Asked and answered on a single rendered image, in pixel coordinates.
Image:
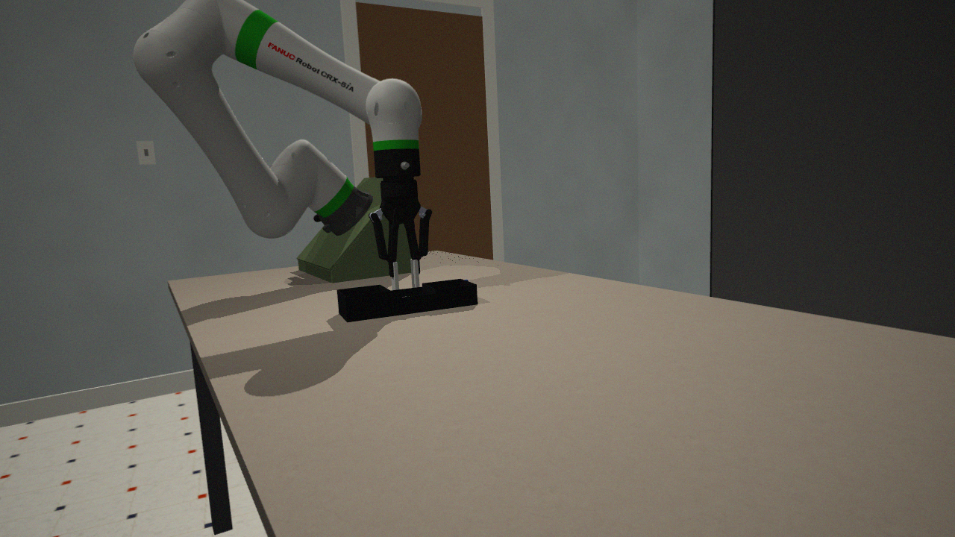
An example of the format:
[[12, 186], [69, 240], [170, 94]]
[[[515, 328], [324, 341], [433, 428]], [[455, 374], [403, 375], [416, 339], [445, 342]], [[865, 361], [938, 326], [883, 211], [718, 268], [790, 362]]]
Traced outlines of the black three-compartment bin rack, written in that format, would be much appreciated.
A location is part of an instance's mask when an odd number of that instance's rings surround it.
[[375, 285], [339, 289], [337, 298], [339, 314], [347, 322], [460, 308], [478, 303], [477, 284], [463, 279], [425, 283], [422, 288], [389, 290], [382, 285]]

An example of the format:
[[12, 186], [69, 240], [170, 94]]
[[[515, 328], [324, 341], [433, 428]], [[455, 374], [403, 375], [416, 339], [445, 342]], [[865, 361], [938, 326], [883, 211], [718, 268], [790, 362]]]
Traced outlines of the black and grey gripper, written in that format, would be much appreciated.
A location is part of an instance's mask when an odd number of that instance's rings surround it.
[[[398, 271], [397, 271], [397, 231], [400, 224], [404, 227], [408, 236], [410, 248], [410, 277], [412, 278], [412, 288], [420, 288], [419, 273], [421, 257], [428, 255], [428, 233], [429, 220], [432, 216], [432, 210], [426, 210], [419, 203], [419, 190], [416, 180], [383, 180], [380, 183], [381, 204], [380, 209], [369, 214], [373, 224], [376, 242], [378, 243], [378, 255], [380, 259], [389, 263], [389, 275], [392, 280], [392, 290], [399, 289]], [[419, 243], [416, 240], [415, 217], [419, 213]], [[386, 243], [384, 240], [384, 231], [381, 224], [382, 214], [389, 221], [389, 242], [388, 254], [386, 254]]]

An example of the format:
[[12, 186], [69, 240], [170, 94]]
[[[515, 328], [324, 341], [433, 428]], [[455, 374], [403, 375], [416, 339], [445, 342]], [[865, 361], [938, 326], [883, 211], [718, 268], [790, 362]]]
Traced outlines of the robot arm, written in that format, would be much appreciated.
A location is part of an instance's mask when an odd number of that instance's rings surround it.
[[325, 233], [340, 236], [366, 214], [373, 197], [304, 139], [285, 148], [269, 168], [213, 76], [222, 54], [371, 125], [378, 179], [420, 176], [421, 103], [408, 83], [378, 81], [355, 70], [243, 0], [186, 0], [140, 35], [134, 65], [187, 127], [258, 236], [288, 234], [307, 208], [317, 213], [314, 221], [325, 225]]

